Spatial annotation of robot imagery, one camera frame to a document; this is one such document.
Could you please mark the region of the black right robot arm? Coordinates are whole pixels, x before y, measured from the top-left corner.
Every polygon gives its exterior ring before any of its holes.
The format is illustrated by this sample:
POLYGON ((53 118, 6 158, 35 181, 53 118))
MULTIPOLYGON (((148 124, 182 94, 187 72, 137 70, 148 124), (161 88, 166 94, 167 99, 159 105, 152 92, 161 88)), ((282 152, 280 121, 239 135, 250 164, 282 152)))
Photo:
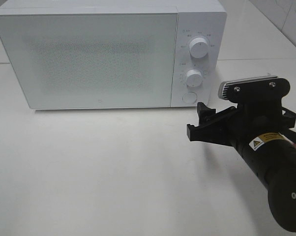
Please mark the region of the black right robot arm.
POLYGON ((190 141, 233 147, 267 189, 275 221, 296 233, 296 148, 284 129, 294 123, 281 101, 238 104, 223 111, 197 105, 199 125, 187 125, 190 141))

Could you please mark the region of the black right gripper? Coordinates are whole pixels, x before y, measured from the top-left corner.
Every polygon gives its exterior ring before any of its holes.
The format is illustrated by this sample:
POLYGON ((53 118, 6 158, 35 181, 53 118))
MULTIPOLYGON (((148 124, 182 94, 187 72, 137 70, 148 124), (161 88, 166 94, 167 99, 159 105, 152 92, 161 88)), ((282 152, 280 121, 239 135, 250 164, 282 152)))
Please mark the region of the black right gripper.
POLYGON ((280 100, 238 104, 218 113, 198 102, 199 125, 187 124, 187 136, 191 142, 219 142, 236 150, 295 150, 284 132, 294 127, 296 117, 282 111, 280 100))

